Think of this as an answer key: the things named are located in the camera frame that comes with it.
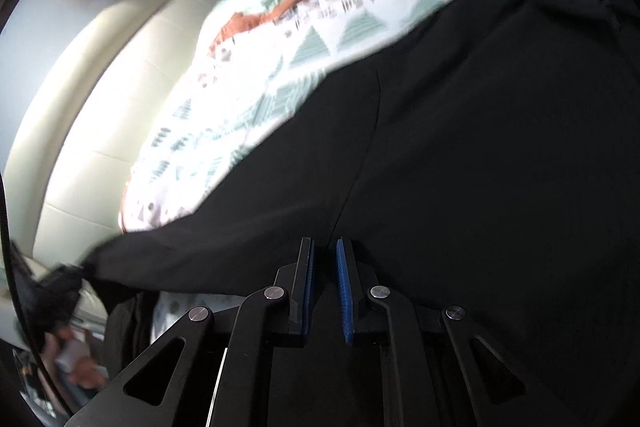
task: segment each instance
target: white headboard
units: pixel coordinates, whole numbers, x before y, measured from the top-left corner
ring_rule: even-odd
[[[9,229],[46,267],[120,233],[122,191],[219,0],[125,0],[71,42],[31,103],[4,172]]]

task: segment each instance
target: patterned blanket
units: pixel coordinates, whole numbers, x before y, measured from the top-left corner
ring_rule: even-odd
[[[231,13],[266,12],[276,1],[225,0],[207,18],[193,64],[132,168],[124,230],[193,212],[329,72],[396,42],[451,0],[305,0],[207,56],[206,39]]]

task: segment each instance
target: black cloth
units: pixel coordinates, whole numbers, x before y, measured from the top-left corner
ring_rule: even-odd
[[[158,292],[139,291],[108,309],[102,344],[102,365],[114,377],[151,342],[151,324]]]
[[[331,277],[348,236],[383,283],[463,306],[602,425],[640,375],[639,76],[631,0],[455,0],[329,74],[192,216],[85,264],[132,292],[248,295],[303,236]],[[316,371],[279,366],[315,397],[298,425],[376,425],[355,382],[341,403],[357,413],[329,418],[331,379],[302,352]]]

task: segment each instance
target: metal pivot screw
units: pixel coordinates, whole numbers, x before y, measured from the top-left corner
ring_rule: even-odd
[[[466,312],[465,309],[462,306],[449,306],[446,310],[445,313],[447,314],[447,317],[449,317],[452,321],[458,321],[460,319],[465,318]]]
[[[386,299],[391,294],[391,290],[386,286],[373,286],[369,293],[374,299]]]
[[[209,315],[209,310],[207,310],[203,306],[196,306],[195,308],[191,308],[189,310],[189,318],[193,322],[200,322],[207,318]]]
[[[279,299],[284,295],[284,290],[280,286],[269,286],[264,291],[264,296],[268,299]]]

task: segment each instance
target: blue gripper pad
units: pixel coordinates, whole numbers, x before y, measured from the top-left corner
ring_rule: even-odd
[[[353,298],[349,282],[349,269],[341,239],[335,245],[335,264],[338,267],[338,291],[340,292],[340,311],[342,312],[342,333],[347,344],[353,343]]]

